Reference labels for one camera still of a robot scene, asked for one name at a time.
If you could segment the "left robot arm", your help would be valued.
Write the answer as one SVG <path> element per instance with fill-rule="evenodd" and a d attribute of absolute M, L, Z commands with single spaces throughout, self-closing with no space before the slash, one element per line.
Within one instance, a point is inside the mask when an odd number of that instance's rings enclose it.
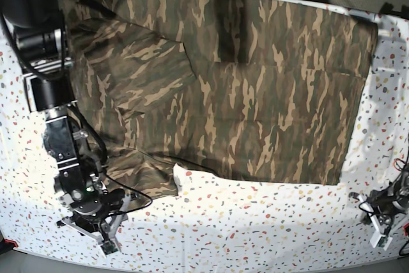
<path fill-rule="evenodd" d="M 395 159 L 393 166 L 398 170 L 398 175 L 386 188 L 372 190 L 369 195 L 349 194 L 363 212 L 361 223 L 374 228 L 369 241 L 371 246 L 385 251 L 392 243 L 395 232 L 403 230 L 408 236 L 408 161 Z"/>

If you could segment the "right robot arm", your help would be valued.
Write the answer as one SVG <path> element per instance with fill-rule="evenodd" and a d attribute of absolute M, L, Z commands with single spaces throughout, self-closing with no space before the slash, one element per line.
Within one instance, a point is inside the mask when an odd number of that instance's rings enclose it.
<path fill-rule="evenodd" d="M 57 225 L 91 238 L 106 256 L 118 252 L 116 232 L 131 196 L 102 182 L 107 150 L 75 104 L 58 0 L 1 0 L 1 27 L 22 68 L 29 110 L 45 115 L 43 143 L 58 168 L 54 190 L 72 213 Z"/>

